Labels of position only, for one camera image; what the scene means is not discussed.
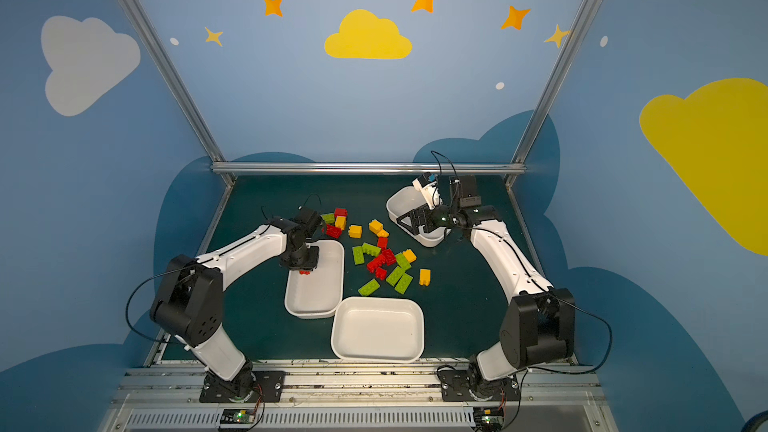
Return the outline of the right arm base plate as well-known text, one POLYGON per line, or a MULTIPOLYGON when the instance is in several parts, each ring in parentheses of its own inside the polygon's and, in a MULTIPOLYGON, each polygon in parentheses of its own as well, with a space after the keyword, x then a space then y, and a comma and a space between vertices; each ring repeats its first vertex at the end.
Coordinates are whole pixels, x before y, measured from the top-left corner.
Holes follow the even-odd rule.
POLYGON ((521 398, 517 380, 509 377, 487 381, 474 369, 448 366, 439 367, 436 377, 444 402, 504 402, 521 398))

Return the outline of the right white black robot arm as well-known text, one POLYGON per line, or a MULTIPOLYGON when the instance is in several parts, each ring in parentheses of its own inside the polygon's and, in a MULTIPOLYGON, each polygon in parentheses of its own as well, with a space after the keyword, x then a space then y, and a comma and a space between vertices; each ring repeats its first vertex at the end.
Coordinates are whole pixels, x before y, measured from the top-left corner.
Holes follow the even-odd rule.
POLYGON ((474 360, 482 381, 499 380, 571 356, 573 295, 565 288, 555 288, 525 257, 497 209, 482 203, 475 177, 453 178, 450 201, 445 202, 437 177, 425 173, 394 193, 386 210, 392 222, 426 247, 439 245, 452 230, 461 231, 497 278, 508 307, 499 341, 474 360))

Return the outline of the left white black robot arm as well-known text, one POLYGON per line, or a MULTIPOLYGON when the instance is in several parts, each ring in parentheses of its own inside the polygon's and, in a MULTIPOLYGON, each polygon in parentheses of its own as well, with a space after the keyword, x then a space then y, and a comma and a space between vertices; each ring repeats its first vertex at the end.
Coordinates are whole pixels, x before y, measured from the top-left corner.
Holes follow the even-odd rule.
POLYGON ((295 217, 274 217, 250 234, 211 253, 171 260, 150 307, 150 319, 179 339, 221 381, 248 381, 249 361, 223 327, 228 287, 277 257, 288 270, 312 271, 320 248, 311 240, 324 224, 307 207, 295 217))

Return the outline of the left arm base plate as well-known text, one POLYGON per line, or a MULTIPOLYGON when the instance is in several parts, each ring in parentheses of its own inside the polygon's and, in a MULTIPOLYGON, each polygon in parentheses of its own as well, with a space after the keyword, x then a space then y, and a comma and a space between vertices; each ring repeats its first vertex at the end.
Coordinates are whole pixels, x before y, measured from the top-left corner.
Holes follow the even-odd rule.
POLYGON ((266 403, 280 401, 286 373, 275 370, 245 370, 233 380, 225 381, 207 372, 199 396, 200 403, 266 403))

